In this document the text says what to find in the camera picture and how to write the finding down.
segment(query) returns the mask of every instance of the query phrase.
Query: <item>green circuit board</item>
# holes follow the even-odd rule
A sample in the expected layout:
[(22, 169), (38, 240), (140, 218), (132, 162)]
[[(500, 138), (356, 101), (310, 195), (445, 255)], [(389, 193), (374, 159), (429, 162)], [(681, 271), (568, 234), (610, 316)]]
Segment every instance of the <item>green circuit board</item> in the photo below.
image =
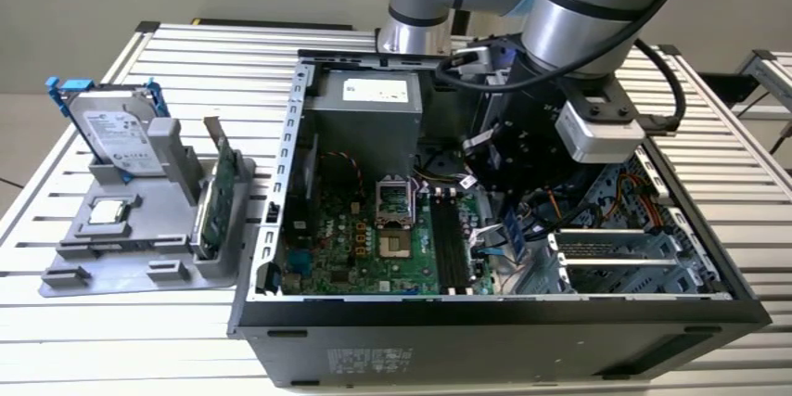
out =
[[(414, 224), (402, 236), (408, 236), (408, 254), (404, 242), (396, 249), (408, 257), (386, 257), (388, 249), (381, 246), (392, 234), (390, 229), (374, 225), (374, 204), (358, 203), (358, 212), (348, 196), (320, 194), (317, 239), (309, 256), (302, 254), (301, 262), (309, 262), (300, 273), (288, 271), (284, 277), (284, 292), (302, 295), (437, 295), (438, 277), (432, 242), (432, 220), (428, 196), (416, 200)], [(460, 227), (470, 230), (477, 224), (477, 210), (473, 197), (457, 201)], [(489, 268), (470, 288), (473, 294), (492, 293)]]

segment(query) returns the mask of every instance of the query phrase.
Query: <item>label sticker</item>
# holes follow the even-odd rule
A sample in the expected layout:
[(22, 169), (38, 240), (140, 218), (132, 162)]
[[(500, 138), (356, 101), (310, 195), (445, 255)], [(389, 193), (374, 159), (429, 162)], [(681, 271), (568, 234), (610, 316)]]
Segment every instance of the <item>label sticker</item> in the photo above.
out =
[(474, 179), (474, 176), (468, 175), (458, 182), (458, 185), (461, 185), (462, 188), (469, 189), (477, 182), (478, 180)]
[(114, 167), (133, 175), (164, 173), (146, 131), (134, 115), (125, 111), (86, 111), (82, 117), (93, 140)]
[(393, 79), (348, 79), (344, 81), (345, 101), (409, 102), (406, 81)]
[(404, 373), (412, 348), (336, 348), (326, 351), (330, 373)]

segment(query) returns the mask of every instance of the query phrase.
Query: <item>motherboard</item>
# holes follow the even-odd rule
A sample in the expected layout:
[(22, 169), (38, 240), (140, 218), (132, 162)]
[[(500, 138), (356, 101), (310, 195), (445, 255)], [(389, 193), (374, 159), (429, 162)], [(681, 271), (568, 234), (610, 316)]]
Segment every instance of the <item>motherboard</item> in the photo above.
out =
[[(456, 224), (452, 234), (442, 230), (442, 240), (457, 241), (437, 251), (437, 226), (433, 224), (432, 199), (428, 189), (420, 193), (409, 186), (409, 206), (393, 201), (402, 196), (393, 184), (381, 187), (384, 200), (350, 198), (349, 194), (326, 189), (318, 194), (317, 233), (310, 249), (290, 249), (286, 252), (284, 293), (301, 295), (437, 295), (442, 290), (444, 271), (449, 266), (442, 258), (448, 249), (453, 257), (462, 259), (468, 293), (490, 294), (489, 267), (470, 259), (466, 238), (472, 228), (480, 225), (476, 200), (472, 195), (460, 195), (446, 200), (453, 206)], [(388, 208), (389, 214), (406, 216), (412, 224), (393, 227), (377, 218), (377, 207)]]

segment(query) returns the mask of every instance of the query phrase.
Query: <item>black computer chassis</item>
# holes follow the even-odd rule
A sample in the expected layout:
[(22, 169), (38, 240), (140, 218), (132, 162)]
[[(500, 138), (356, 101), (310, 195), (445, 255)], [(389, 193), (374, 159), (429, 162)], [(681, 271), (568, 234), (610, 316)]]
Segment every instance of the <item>black computer chassis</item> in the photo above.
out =
[[(378, 60), (430, 70), (432, 57), (301, 51), (344, 68)], [(650, 139), (645, 153), (732, 300), (246, 301), (240, 265), (229, 336), (278, 387), (649, 379), (768, 325), (760, 301)]]

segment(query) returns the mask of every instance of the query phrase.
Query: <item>aluminum profile table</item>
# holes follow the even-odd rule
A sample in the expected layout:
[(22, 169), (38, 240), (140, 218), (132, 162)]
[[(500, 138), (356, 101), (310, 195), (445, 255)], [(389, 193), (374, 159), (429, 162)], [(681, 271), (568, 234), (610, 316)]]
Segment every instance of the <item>aluminum profile table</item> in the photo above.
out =
[[(232, 146), (256, 158), (248, 242), (264, 214), (298, 48), (370, 51), (369, 32), (161, 25), (133, 34), (102, 82), (154, 77), (181, 136), (214, 149), (200, 119), (218, 115)], [(652, 382), (546, 386), (337, 389), (354, 394), (792, 394), (792, 186), (774, 160), (681, 56), (664, 55), (688, 96), (676, 137), (657, 138), (714, 233), (773, 318), (772, 326)], [(641, 112), (668, 114), (661, 74), (633, 51), (617, 72)], [(225, 339), (232, 289), (46, 300), (38, 274), (54, 256), (81, 195), (88, 150), (69, 128), (0, 221), (2, 394), (161, 394), (277, 391), (248, 343)]]

